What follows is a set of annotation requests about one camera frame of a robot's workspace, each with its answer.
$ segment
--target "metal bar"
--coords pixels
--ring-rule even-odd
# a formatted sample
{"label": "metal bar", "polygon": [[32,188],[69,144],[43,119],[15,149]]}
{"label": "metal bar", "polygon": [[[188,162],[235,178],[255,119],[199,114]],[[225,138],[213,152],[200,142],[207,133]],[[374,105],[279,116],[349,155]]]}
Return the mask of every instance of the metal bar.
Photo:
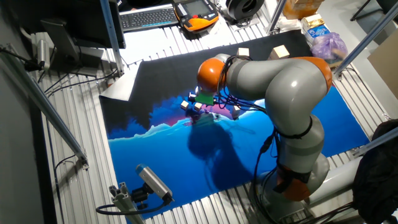
{"label": "metal bar", "polygon": [[111,8],[109,7],[109,1],[100,0],[100,2],[101,2],[102,12],[104,14],[106,28],[108,30],[109,39],[111,41],[113,54],[116,61],[116,66],[118,67],[118,72],[123,72],[122,58],[120,56],[118,38],[116,37],[116,31],[113,26],[113,19],[112,19]]}
{"label": "metal bar", "polygon": [[335,70],[335,77],[340,77],[340,73],[365,49],[366,46],[382,31],[385,26],[398,15],[398,2],[388,11],[386,16],[379,21],[370,33],[355,47],[355,49],[342,61]]}
{"label": "metal bar", "polygon": [[279,0],[278,5],[276,5],[275,12],[272,15],[271,23],[268,25],[266,30],[267,35],[274,31],[276,23],[278,22],[278,19],[284,10],[286,1],[287,0]]}
{"label": "metal bar", "polygon": [[62,118],[51,105],[49,99],[40,89],[38,84],[33,78],[25,71],[24,67],[15,57],[0,53],[0,59],[9,66],[10,71],[14,77],[18,80],[21,86],[25,89],[27,94],[33,99],[35,104],[40,108],[47,119],[52,123],[54,128],[61,135],[63,140],[68,144],[70,149],[76,154],[76,156],[82,161],[83,164],[87,164],[87,157],[81,150],[80,145],[68,129],[67,125],[62,121]]}
{"label": "metal bar", "polygon": [[396,138],[398,136],[398,128],[394,128],[393,130],[387,132],[386,134],[383,134],[382,136],[378,137],[377,139],[367,143],[366,145],[360,147],[359,149],[357,149],[353,155],[355,158],[357,158],[358,156],[361,156],[363,154],[365,154],[366,152],[368,152],[369,150],[380,146],[381,144],[390,141],[393,138]]}

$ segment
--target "black bag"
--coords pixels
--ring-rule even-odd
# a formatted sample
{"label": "black bag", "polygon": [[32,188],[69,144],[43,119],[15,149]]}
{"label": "black bag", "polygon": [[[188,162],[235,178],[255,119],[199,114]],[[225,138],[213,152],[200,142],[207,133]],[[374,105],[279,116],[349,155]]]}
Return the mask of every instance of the black bag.
{"label": "black bag", "polygon": [[[398,119],[380,124],[372,141],[398,127]],[[398,208],[398,138],[368,151],[356,171],[353,207],[368,224],[379,224]]]}

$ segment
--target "black cable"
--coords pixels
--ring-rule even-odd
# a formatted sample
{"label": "black cable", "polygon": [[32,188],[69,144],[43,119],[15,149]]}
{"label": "black cable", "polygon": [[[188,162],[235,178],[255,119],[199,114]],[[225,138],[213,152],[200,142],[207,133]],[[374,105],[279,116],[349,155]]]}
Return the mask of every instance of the black cable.
{"label": "black cable", "polygon": [[67,77],[69,75],[69,73],[68,74],[66,74],[66,75],[64,75],[62,78],[60,78],[58,81],[56,81],[53,85],[51,85],[48,89],[46,89],[45,91],[44,91],[44,93],[46,93],[46,92],[48,92],[51,88],[53,88],[56,84],[58,84],[61,80],[63,80],[65,77]]}
{"label": "black cable", "polygon": [[115,71],[113,71],[113,72],[110,73],[109,75],[106,75],[106,76],[104,76],[104,77],[102,77],[102,78],[95,78],[95,79],[93,79],[93,80],[88,80],[88,81],[84,81],[84,82],[79,82],[79,83],[75,83],[75,84],[71,84],[71,85],[67,85],[67,86],[61,86],[61,87],[55,89],[54,91],[52,91],[52,92],[49,94],[49,96],[53,95],[54,93],[56,93],[56,92],[58,92],[58,91],[60,91],[60,90],[62,90],[62,89],[64,89],[64,88],[68,88],[68,87],[71,87],[71,86],[80,85],[80,84],[84,84],[84,83],[93,82],[93,81],[98,81],[98,80],[102,80],[102,79],[108,78],[108,77],[110,77],[111,75],[115,74],[116,72],[117,72],[117,69],[115,69]]}
{"label": "black cable", "polygon": [[247,27],[247,26],[249,26],[250,23],[251,23],[251,18],[245,18],[245,19],[242,19],[242,20],[238,21],[235,25],[236,25],[236,27],[238,27],[238,28],[242,28],[242,27]]}
{"label": "black cable", "polygon": [[[258,166],[260,163],[261,155],[263,155],[265,152],[268,151],[268,149],[271,147],[272,143],[274,142],[274,140],[276,138],[277,138],[277,131],[276,131],[276,128],[274,128],[274,130],[272,131],[272,134],[267,137],[267,139],[264,141],[264,144],[260,148],[259,155],[257,156],[256,166],[254,167],[254,177],[253,177],[253,180],[251,183],[252,191],[254,192],[254,201],[256,203],[257,208],[260,210],[262,215],[265,218],[267,218],[268,221],[271,222],[272,224],[278,224],[278,223],[269,215],[267,209],[262,206],[262,203],[260,202],[260,199],[258,197],[256,183],[257,183],[257,170],[258,170]],[[276,171],[276,167],[274,169],[272,169],[268,174],[266,174],[266,176],[264,177],[265,182],[264,182],[263,186],[266,186],[269,178],[275,173],[275,171]]]}
{"label": "black cable", "polygon": [[81,47],[80,47],[80,45],[77,43],[77,41],[76,41],[76,45],[77,45],[77,47],[79,48],[79,51],[80,51],[80,54],[79,54],[79,63],[81,63],[81,58],[83,58],[83,52],[81,52]]}
{"label": "black cable", "polygon": [[[52,57],[54,56],[54,53],[55,53],[55,47],[52,49],[52,53],[51,53],[51,56],[50,56],[50,63],[51,63]],[[40,83],[40,81],[43,79],[44,75],[45,75],[45,70],[40,75],[39,79],[37,80],[37,83]]]}
{"label": "black cable", "polygon": [[226,105],[238,106],[240,109],[242,109],[244,111],[262,111],[263,113],[267,114],[267,111],[265,108],[258,106],[254,103],[248,102],[248,101],[243,101],[243,100],[237,99],[234,96],[232,96],[230,93],[228,93],[228,94],[226,93],[226,85],[225,85],[226,73],[228,72],[228,69],[232,65],[234,59],[252,60],[251,57],[242,56],[242,55],[232,55],[226,59],[224,67],[221,70],[220,77],[218,79],[218,84],[217,84],[217,104],[218,104],[218,106],[221,109],[224,109]]}
{"label": "black cable", "polygon": [[126,63],[127,68],[130,70],[130,65],[126,62],[126,60],[122,57],[122,55],[120,55],[120,57],[122,58],[123,62]]}
{"label": "black cable", "polygon": [[62,159],[62,160],[55,166],[54,172],[57,170],[58,166],[61,165],[61,163],[62,163],[63,161],[65,161],[65,160],[67,160],[67,159],[70,159],[70,158],[73,158],[75,155],[76,155],[76,154],[74,154],[74,155],[72,155],[72,156],[70,156],[70,157],[66,157],[66,158]]}
{"label": "black cable", "polygon": [[326,213],[324,215],[321,215],[319,217],[316,217],[316,218],[307,217],[307,218],[305,218],[303,220],[300,220],[300,221],[297,221],[297,222],[293,222],[291,224],[316,224],[316,223],[318,223],[318,222],[320,222],[320,221],[322,221],[323,219],[326,218],[326,220],[322,222],[324,224],[324,223],[327,223],[328,221],[330,221],[337,214],[339,214],[341,212],[344,212],[344,211],[346,211],[348,209],[351,209],[351,208],[352,208],[352,202],[347,203],[346,205],[344,205],[344,206],[342,206],[340,208],[336,208],[333,211],[330,211],[330,212],[328,212],[328,213]]}
{"label": "black cable", "polygon": [[12,55],[12,56],[14,56],[16,58],[19,58],[19,59],[23,60],[24,62],[31,64],[32,66],[35,66],[35,67],[38,67],[38,68],[40,67],[39,64],[36,64],[36,63],[34,63],[34,62],[30,61],[30,60],[27,60],[26,58],[21,57],[18,54],[14,54],[11,51],[7,50],[6,48],[0,48],[0,52],[4,52],[4,53]]}
{"label": "black cable", "polygon": [[168,205],[167,202],[163,202],[163,204],[160,205],[159,207],[152,208],[152,209],[145,209],[143,211],[133,211],[133,212],[109,212],[109,211],[104,211],[102,209],[104,209],[104,208],[112,208],[112,207],[116,207],[116,206],[115,205],[102,205],[102,206],[99,206],[98,208],[96,208],[95,211],[98,212],[99,214],[103,214],[103,215],[141,215],[141,214],[147,214],[147,213],[150,213],[150,212],[156,212],[156,211],[160,210],[161,208],[163,208],[166,205]]}

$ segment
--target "black mat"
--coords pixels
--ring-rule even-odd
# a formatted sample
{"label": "black mat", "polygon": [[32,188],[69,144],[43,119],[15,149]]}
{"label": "black mat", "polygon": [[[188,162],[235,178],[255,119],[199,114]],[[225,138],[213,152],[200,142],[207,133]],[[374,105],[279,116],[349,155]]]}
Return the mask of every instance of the black mat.
{"label": "black mat", "polygon": [[107,133],[115,128],[126,129],[130,119],[148,130],[154,104],[193,91],[197,85],[198,68],[205,60],[221,53],[234,55],[240,47],[249,48],[253,60],[267,60],[272,49],[280,45],[285,45],[290,57],[312,56],[301,30],[293,30],[240,44],[142,62],[129,102],[100,97]]}

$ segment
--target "wooden block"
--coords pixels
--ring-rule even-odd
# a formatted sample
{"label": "wooden block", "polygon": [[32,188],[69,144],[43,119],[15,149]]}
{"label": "wooden block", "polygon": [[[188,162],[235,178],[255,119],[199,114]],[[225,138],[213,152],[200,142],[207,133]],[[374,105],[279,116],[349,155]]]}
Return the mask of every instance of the wooden block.
{"label": "wooden block", "polygon": [[231,116],[233,119],[237,119],[239,117],[239,114],[241,112],[241,109],[238,106],[234,106],[231,112]]}
{"label": "wooden block", "polygon": [[189,105],[189,103],[188,103],[188,102],[186,102],[185,100],[184,100],[184,101],[182,101],[182,103],[181,103],[181,109],[183,109],[183,110],[186,110],[186,109],[188,109],[188,105]]}
{"label": "wooden block", "polygon": [[286,47],[284,45],[274,47],[272,49],[271,54],[269,55],[268,60],[277,60],[277,59],[282,59],[282,58],[288,58],[289,57],[289,52],[287,51]]}
{"label": "wooden block", "polygon": [[240,56],[250,56],[250,54],[249,54],[249,49],[247,49],[247,48],[242,48],[242,47],[240,47],[239,49],[238,49],[238,52],[236,53],[237,55],[240,55]]}
{"label": "wooden block", "polygon": [[201,103],[195,103],[195,110],[200,111],[201,109]]}

